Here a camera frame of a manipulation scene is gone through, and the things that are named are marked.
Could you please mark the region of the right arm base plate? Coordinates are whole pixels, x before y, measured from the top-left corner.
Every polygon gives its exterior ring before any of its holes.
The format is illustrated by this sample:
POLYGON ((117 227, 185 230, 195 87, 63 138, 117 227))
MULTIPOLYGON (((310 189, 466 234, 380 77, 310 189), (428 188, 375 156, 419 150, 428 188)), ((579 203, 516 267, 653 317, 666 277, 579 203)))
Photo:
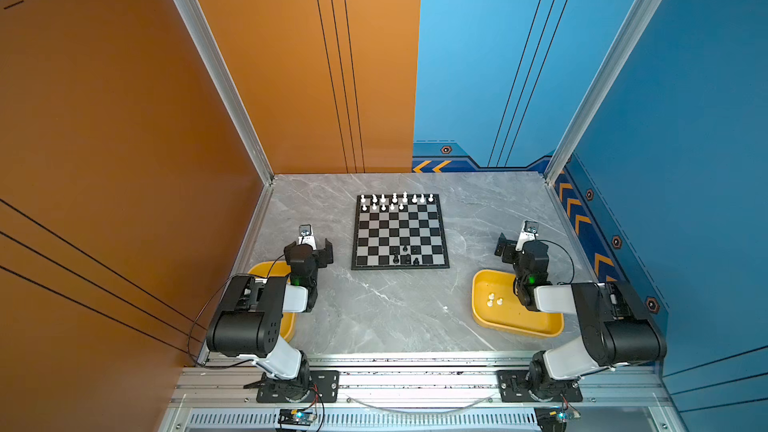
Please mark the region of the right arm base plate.
POLYGON ((497 371, 496 379, 504 403, 583 401, 575 380, 554 380, 547 374, 534 377, 530 371, 521 369, 497 371))

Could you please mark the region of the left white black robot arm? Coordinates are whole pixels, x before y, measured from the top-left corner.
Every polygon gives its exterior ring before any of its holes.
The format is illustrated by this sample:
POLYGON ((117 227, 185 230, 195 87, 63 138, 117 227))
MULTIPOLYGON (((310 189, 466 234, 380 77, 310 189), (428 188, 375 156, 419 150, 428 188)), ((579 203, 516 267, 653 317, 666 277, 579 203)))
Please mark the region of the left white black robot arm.
POLYGON ((226 286, 206 335, 211 352, 250 362, 263 370, 247 384, 268 400, 302 402, 318 396, 306 354, 280 335, 283 315, 312 311, 318 297, 319 270, 334 262, 333 244, 318 249, 312 240, 284 248, 286 276, 237 275, 226 286))

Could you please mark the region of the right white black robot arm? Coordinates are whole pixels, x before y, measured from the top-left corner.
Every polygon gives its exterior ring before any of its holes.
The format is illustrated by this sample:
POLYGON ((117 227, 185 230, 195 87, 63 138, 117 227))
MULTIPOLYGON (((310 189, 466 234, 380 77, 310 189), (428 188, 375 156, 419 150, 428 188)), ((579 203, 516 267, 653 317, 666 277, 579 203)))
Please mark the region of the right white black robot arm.
POLYGON ((578 321, 578 338, 531 359, 525 384, 533 399, 561 399, 587 375, 666 356, 653 314, 628 282, 550 282, 548 243, 526 230, 516 240, 500 235, 495 254, 513 266, 512 291, 525 309, 578 321))

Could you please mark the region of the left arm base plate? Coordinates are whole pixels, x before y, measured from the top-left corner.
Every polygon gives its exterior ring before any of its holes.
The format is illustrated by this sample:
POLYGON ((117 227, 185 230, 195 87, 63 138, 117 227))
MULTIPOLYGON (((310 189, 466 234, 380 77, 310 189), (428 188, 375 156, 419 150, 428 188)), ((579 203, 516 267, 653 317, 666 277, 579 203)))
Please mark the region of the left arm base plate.
POLYGON ((256 401, 262 404, 298 403, 309 404, 316 395, 325 403, 335 403, 338 398, 340 372, 333 369, 310 369, 291 380, 262 376, 256 401))

